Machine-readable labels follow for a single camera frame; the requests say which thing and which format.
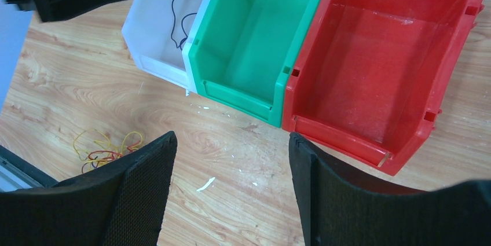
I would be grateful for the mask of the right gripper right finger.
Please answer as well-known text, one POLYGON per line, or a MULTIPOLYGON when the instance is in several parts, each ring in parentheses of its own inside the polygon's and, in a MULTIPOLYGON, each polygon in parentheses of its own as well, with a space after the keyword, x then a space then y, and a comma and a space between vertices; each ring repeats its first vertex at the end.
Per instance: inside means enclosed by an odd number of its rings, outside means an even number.
POLYGON ((489 245, 490 181, 425 192, 367 174, 291 133, 306 245, 489 245))

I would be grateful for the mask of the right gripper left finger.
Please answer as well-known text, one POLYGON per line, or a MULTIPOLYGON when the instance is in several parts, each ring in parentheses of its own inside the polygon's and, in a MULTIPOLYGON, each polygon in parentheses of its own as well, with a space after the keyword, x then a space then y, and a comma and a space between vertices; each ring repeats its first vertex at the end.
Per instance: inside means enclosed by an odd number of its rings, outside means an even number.
POLYGON ((156 245, 177 145, 169 131, 51 187, 1 192, 1 244, 156 245))

